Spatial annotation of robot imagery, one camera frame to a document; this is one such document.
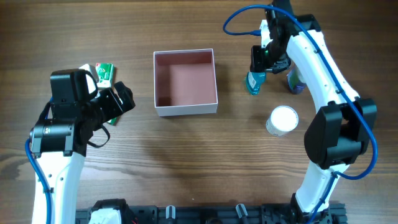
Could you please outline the blue mouthwash bottle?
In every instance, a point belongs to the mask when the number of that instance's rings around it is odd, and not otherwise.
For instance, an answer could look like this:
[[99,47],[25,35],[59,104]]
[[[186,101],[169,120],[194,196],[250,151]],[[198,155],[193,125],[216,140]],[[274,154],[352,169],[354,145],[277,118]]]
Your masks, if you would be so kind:
[[246,75],[246,88],[251,95],[258,95],[261,85],[266,80],[266,73],[248,72]]

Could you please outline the dark blue clear-cap bottle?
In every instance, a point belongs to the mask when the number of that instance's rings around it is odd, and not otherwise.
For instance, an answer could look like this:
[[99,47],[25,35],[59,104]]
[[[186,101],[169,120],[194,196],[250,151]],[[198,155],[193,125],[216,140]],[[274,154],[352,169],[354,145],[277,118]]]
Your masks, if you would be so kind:
[[296,66],[288,73],[287,84],[289,87],[289,91],[294,95],[301,94],[301,92],[303,92],[304,89],[307,87],[307,84],[305,83],[302,74]]

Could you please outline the cotton swab round container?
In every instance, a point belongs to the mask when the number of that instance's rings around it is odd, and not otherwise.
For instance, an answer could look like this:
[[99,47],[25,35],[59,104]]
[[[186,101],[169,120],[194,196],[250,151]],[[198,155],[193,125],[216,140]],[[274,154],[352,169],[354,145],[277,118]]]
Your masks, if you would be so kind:
[[297,112],[289,106],[276,107],[266,121],[267,131],[274,136],[281,137],[293,131],[299,123]]

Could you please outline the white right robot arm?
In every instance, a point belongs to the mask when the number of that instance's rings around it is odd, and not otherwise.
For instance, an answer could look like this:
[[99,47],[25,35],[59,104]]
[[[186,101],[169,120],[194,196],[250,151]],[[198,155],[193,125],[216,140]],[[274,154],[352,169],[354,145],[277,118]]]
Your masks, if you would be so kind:
[[316,111],[304,135],[310,162],[288,214],[293,223],[323,220],[330,213],[329,199],[337,181],[368,147],[373,154],[365,173],[376,165],[378,148],[372,131],[376,104],[361,98],[346,82],[313,15],[296,16],[289,1],[273,1],[264,11],[266,19],[255,35],[266,43],[252,48],[246,86],[256,95],[267,73],[288,71],[292,93],[309,89]]

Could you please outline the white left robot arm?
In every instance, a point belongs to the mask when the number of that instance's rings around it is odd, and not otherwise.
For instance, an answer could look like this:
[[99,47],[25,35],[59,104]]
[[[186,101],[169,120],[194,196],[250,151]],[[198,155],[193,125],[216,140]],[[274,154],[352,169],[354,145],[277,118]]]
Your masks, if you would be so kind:
[[86,83],[55,88],[25,142],[36,185],[32,223],[74,223],[80,176],[94,132],[133,109],[123,82],[89,93]]

